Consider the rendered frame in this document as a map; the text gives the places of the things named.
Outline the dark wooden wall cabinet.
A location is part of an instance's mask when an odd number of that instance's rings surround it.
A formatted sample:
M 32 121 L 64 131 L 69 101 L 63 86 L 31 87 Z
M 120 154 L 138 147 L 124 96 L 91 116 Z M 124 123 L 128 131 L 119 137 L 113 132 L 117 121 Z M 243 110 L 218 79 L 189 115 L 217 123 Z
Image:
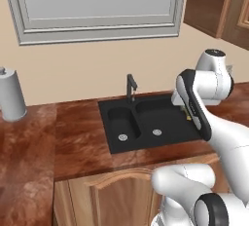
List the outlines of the dark wooden wall cabinet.
M 230 1 L 187 0 L 184 23 L 214 38 L 223 39 Z

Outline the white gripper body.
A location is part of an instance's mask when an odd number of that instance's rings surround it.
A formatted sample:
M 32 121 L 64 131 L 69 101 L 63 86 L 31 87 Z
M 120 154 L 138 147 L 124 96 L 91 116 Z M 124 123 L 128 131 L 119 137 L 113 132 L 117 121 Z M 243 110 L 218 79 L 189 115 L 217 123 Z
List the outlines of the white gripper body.
M 171 102 L 174 106 L 181 106 L 181 107 L 185 106 L 185 103 L 182 100 L 181 96 L 178 94 L 177 90 L 173 91 L 173 94 L 171 96 Z

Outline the yellow green sponge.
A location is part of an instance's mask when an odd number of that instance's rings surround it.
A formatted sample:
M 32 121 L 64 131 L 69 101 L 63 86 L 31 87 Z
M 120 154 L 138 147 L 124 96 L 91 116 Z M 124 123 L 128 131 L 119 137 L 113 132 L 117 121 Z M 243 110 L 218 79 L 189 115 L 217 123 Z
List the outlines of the yellow green sponge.
M 188 121 L 191 121 L 191 120 L 192 120 L 192 117 L 191 117 L 191 115 L 189 114 L 187 108 L 186 108 L 185 106 L 182 106 L 181 109 L 182 109 L 182 111 L 185 112 L 185 114 L 186 114 L 186 119 L 187 119 Z

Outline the light wooden base cabinet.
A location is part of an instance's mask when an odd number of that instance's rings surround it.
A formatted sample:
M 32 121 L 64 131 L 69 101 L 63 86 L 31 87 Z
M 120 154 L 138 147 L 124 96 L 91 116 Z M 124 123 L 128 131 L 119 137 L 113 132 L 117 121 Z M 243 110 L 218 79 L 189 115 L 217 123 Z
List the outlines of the light wooden base cabinet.
M 55 159 L 53 208 L 58 226 L 94 226 L 88 184 L 106 173 L 132 169 L 154 169 L 174 164 L 208 164 L 215 171 L 215 192 L 228 192 L 228 182 L 214 153 L 195 156 L 165 156 L 156 150 L 121 154 L 97 154 Z

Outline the grey paper towel roll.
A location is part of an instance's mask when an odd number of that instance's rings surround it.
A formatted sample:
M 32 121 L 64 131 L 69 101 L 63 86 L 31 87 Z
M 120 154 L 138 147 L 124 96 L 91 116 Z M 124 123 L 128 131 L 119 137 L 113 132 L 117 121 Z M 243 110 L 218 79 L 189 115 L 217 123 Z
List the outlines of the grey paper towel roll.
M 27 113 L 17 72 L 3 66 L 0 66 L 0 110 L 8 122 L 18 121 Z

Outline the grey framed window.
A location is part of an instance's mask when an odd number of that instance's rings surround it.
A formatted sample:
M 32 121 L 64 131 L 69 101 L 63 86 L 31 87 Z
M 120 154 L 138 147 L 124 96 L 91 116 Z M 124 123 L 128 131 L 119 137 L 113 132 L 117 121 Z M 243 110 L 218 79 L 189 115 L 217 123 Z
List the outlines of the grey framed window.
M 179 35 L 184 0 L 8 0 L 22 46 Z

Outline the light wooden base cabinet door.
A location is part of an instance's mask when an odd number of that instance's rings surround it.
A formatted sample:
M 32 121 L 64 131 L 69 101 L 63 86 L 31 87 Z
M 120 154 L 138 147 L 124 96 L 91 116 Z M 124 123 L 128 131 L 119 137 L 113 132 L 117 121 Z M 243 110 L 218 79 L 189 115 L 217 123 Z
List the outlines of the light wooden base cabinet door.
M 151 175 L 150 169 L 127 169 L 90 182 L 94 226 L 150 226 L 161 201 Z

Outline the black double sink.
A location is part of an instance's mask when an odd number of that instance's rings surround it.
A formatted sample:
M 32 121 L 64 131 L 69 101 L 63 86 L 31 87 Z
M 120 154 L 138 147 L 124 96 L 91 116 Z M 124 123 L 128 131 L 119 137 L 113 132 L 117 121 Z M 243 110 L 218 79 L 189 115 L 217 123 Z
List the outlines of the black double sink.
M 103 100 L 98 106 L 112 154 L 200 139 L 171 94 Z

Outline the dark wooden wall cabinet door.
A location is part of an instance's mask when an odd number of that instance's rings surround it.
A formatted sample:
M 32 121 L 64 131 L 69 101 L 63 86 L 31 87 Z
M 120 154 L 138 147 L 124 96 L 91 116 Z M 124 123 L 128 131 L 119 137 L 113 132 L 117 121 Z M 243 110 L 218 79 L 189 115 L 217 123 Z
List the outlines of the dark wooden wall cabinet door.
M 231 0 L 222 38 L 249 51 L 249 0 Z

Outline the black sink tap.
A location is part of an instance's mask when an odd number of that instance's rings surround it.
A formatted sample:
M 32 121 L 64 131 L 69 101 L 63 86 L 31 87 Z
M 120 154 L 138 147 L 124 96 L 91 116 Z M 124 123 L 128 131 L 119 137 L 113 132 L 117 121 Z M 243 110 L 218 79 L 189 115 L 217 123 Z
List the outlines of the black sink tap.
M 131 97 L 131 91 L 137 89 L 137 83 L 135 82 L 131 74 L 126 75 L 126 98 L 128 103 L 132 103 L 133 98 Z

